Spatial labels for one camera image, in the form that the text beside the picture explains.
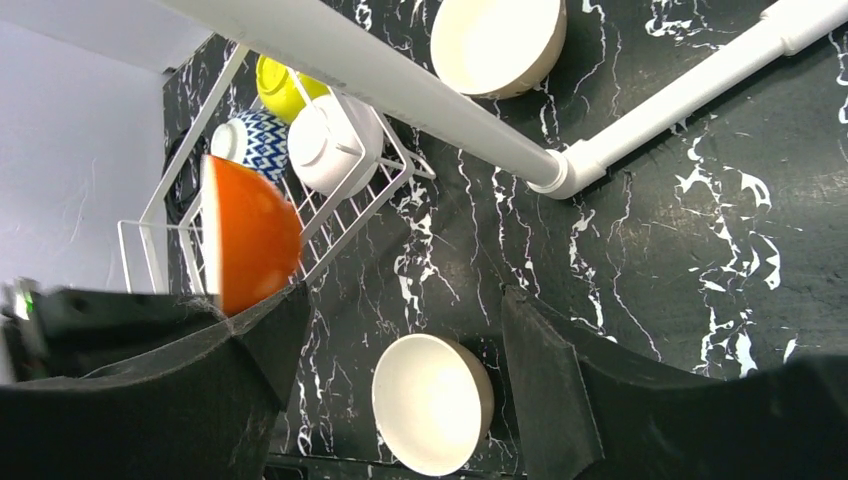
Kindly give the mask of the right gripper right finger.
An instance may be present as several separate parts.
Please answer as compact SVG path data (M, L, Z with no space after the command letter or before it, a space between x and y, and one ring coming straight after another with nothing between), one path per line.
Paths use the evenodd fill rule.
M501 321L532 479L843 479L847 359L741 379L649 359L507 285Z

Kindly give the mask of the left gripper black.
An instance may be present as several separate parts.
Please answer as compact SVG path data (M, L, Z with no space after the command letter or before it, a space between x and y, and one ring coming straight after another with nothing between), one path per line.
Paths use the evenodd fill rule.
M1 285L1 382L83 377L214 325L204 295Z

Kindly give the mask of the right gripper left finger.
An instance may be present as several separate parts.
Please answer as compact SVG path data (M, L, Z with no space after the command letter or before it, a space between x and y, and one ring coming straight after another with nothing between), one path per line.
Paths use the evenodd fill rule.
M5 479L259 479L312 317L305 284L83 377L1 387Z

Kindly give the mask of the red patterned bowl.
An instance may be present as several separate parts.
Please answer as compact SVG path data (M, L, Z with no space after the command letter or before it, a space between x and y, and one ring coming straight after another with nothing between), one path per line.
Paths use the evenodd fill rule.
M245 166L279 183L289 164L289 126L265 110L247 110L220 124L210 154Z

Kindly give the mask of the white bowl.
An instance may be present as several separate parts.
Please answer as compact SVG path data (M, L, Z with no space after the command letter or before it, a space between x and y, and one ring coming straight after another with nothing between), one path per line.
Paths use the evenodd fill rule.
M304 107L290 126L293 170L310 189L330 196L361 163L367 167L343 196L359 193L373 177L383 152L384 130L371 107L346 94L326 94Z

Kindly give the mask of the yellow-green bowl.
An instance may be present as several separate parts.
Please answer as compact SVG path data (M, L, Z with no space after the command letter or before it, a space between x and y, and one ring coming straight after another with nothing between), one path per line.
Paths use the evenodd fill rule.
M264 55L257 61L256 86L264 107L287 125L306 106L287 67Z

